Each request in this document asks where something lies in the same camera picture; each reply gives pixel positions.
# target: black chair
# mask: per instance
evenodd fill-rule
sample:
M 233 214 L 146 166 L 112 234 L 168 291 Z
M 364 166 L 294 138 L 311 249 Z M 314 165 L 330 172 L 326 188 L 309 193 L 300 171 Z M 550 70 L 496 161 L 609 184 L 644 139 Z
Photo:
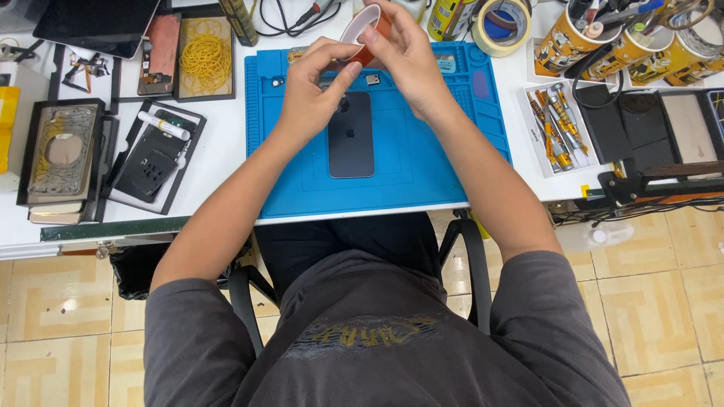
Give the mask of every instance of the black chair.
M 490 335 L 490 281 L 488 266 L 485 259 L 485 247 L 478 226 L 472 219 L 455 219 L 447 226 L 445 237 L 440 245 L 440 269 L 453 249 L 455 239 L 462 235 L 468 251 L 468 266 L 472 282 L 473 303 L 468 321 L 478 327 L 486 335 Z M 442 271 L 438 271 L 437 279 L 442 284 Z M 249 284 L 256 288 L 270 302 L 279 306 L 272 286 L 254 266 L 243 266 L 233 269 L 229 274 L 229 295 L 234 312 L 246 326 L 254 344 L 254 351 L 259 356 L 264 345 L 256 325 L 254 306 L 251 302 Z

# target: white desk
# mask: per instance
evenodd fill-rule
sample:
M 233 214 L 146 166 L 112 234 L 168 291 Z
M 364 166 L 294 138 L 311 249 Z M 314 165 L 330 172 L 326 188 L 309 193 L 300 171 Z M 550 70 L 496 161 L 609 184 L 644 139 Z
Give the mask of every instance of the white desk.
M 194 4 L 209 3 L 209 0 L 176 0 L 175 7 Z M 286 15 L 290 16 L 289 23 L 296 21 L 299 15 L 307 10 L 308 1 L 283 1 Z M 557 2 L 538 4 L 533 10 L 532 35 L 543 37 L 563 10 Z M 423 25 L 427 22 L 427 10 L 423 18 Z M 273 38 L 260 37 L 257 46 L 253 48 L 242 47 L 234 40 L 235 70 L 237 98 L 229 101 L 210 101 L 180 104 L 183 109 L 202 114 L 208 122 L 203 130 L 203 137 L 190 161 L 189 169 L 177 192 L 168 217 L 190 216 L 201 205 L 207 196 L 214 191 L 245 159 L 245 123 L 244 123 L 244 57 L 254 55 L 263 49 L 287 49 L 293 46 L 306 46 L 324 35 L 329 38 L 339 38 L 352 15 L 352 1 L 342 4 L 340 12 L 330 21 L 324 22 L 297 38 L 280 35 Z M 272 24 L 281 26 L 279 12 L 273 1 L 265 1 L 264 16 Z M 255 26 L 262 32 L 270 33 L 259 16 L 258 10 L 253 16 Z M 29 33 L 19 33 L 11 36 L 20 41 L 21 46 L 29 46 L 34 39 Z M 43 57 L 40 62 L 24 62 L 34 70 L 47 75 L 53 70 L 52 46 L 43 44 L 37 52 Z M 520 47 L 514 54 L 505 58 L 493 58 L 492 64 L 495 73 L 498 96 L 505 120 L 505 130 L 508 134 L 508 143 L 513 157 L 513 166 L 521 177 L 528 183 L 541 201 L 557 201 L 580 198 L 581 186 L 590 185 L 599 188 L 596 176 L 600 172 L 609 171 L 608 165 L 590 167 L 571 174 L 557 175 L 553 178 L 543 178 L 538 160 L 535 158 L 533 146 L 528 130 L 523 122 L 520 106 L 515 98 L 515 92 L 528 85 L 526 79 L 526 47 Z M 124 65 L 132 70 L 131 75 L 138 75 L 137 66 Z M 119 148 L 132 124 L 140 103 L 120 104 L 119 107 Z M 40 240 L 40 225 L 31 224 L 26 220 L 27 209 L 15 206 L 15 193 L 0 193 L 0 259 L 2 251 L 6 253 L 15 248 L 39 248 L 47 246 L 38 243 Z M 265 219 L 258 221 L 258 225 L 268 223 L 298 222 L 312 219 L 330 219 L 338 217 L 364 216 L 370 214 L 390 214 L 408 211 L 423 211 L 433 209 L 451 209 L 466 207 L 467 202 L 450 203 L 434 206 L 418 206 L 410 208 L 384 209 L 375 211 L 358 211 L 342 214 L 325 214 L 315 216 Z M 106 206 L 105 222 L 138 221 L 163 217 L 162 215 L 135 209 L 121 203 L 109 201 Z

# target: tablet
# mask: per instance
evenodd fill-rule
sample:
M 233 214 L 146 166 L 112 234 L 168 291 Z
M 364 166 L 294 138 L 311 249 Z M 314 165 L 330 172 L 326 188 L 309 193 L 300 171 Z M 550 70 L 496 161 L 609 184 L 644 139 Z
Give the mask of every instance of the tablet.
M 158 5 L 159 0 L 51 0 L 33 36 L 132 59 Z

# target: workbench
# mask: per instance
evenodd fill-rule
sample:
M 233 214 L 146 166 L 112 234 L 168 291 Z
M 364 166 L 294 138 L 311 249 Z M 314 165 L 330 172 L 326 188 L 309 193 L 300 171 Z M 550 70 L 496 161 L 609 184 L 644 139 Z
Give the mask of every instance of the workbench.
M 173 1 L 172 6 L 184 7 L 210 2 L 212 1 L 176 0 Z M 282 3 L 286 15 L 294 16 L 290 18 L 292 21 L 296 20 L 296 16 L 304 13 L 309 6 L 308 1 L 283 1 Z M 544 37 L 562 10 L 563 6 L 556 1 L 537 4 L 533 8 L 531 34 L 535 37 Z M 426 11 L 422 20 L 423 26 L 428 20 L 430 11 L 429 9 Z M 278 9 L 273 1 L 265 2 L 264 16 L 272 24 L 282 25 Z M 15 205 L 16 192 L 0 193 L 0 260 L 55 256 L 59 251 L 97 248 L 101 242 L 116 246 L 128 246 L 170 239 L 169 234 L 178 231 L 187 217 L 192 215 L 214 189 L 231 175 L 245 159 L 244 58 L 264 49 L 288 49 L 293 46 L 307 46 L 321 35 L 337 39 L 351 17 L 352 1 L 347 0 L 342 4 L 342 9 L 337 16 L 304 32 L 297 38 L 291 38 L 287 35 L 279 35 L 273 38 L 260 37 L 258 44 L 253 48 L 243 47 L 234 40 L 237 88 L 237 98 L 235 100 L 185 104 L 177 104 L 174 101 L 164 102 L 201 114 L 207 119 L 206 127 L 203 130 L 204 135 L 196 147 L 193 160 L 189 164 L 168 216 L 109 201 L 106 206 L 105 220 L 101 224 L 90 225 L 90 227 L 78 225 L 48 229 L 45 225 L 35 225 L 27 221 L 28 209 Z M 260 31 L 271 32 L 262 23 L 258 10 L 254 12 L 253 21 Z M 22 47 L 28 47 L 35 41 L 28 32 L 9 33 L 0 36 L 16 38 Z M 466 36 L 466 40 L 472 41 L 470 34 Z M 43 44 L 36 50 L 41 59 L 39 61 L 24 61 L 23 64 L 49 76 L 54 70 L 52 62 L 54 47 L 55 45 L 51 43 Z M 520 47 L 510 56 L 492 59 L 513 167 L 528 183 L 540 201 L 582 198 L 585 194 L 582 191 L 585 191 L 587 187 L 599 188 L 597 175 L 600 172 L 610 171 L 610 165 L 603 164 L 581 169 L 570 174 L 549 178 L 543 177 L 539 162 L 535 157 L 529 132 L 523 121 L 520 105 L 515 97 L 516 92 L 529 85 L 526 79 L 526 63 L 525 46 Z M 137 65 L 129 66 L 128 69 L 135 70 L 130 75 L 138 75 Z M 724 86 L 724 77 L 716 75 L 707 79 L 707 82 Z M 124 143 L 125 135 L 130 129 L 139 106 L 140 102 L 119 105 L 117 115 L 120 121 L 119 143 Z M 116 154 L 125 148 L 120 147 L 117 148 Z M 507 192 L 501 190 L 499 193 L 502 195 Z M 490 196 L 489 199 L 495 200 L 496 197 Z M 446 203 L 433 206 L 265 219 L 257 221 L 257 224 L 265 225 L 316 219 L 456 209 L 467 206 L 467 202 Z

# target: man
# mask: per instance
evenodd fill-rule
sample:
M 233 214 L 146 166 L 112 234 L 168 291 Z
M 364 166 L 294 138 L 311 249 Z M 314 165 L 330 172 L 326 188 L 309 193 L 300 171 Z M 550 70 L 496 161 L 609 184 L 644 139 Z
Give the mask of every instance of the man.
M 279 121 L 203 203 L 153 276 L 147 406 L 628 406 L 536 196 L 455 103 L 427 35 L 401 7 L 366 30 L 413 113 L 435 132 L 505 265 L 491 335 L 445 306 L 425 214 L 256 228 L 281 298 L 259 359 L 214 281 L 285 165 L 324 129 L 361 66 L 317 86 L 358 46 L 320 38 L 289 68 Z

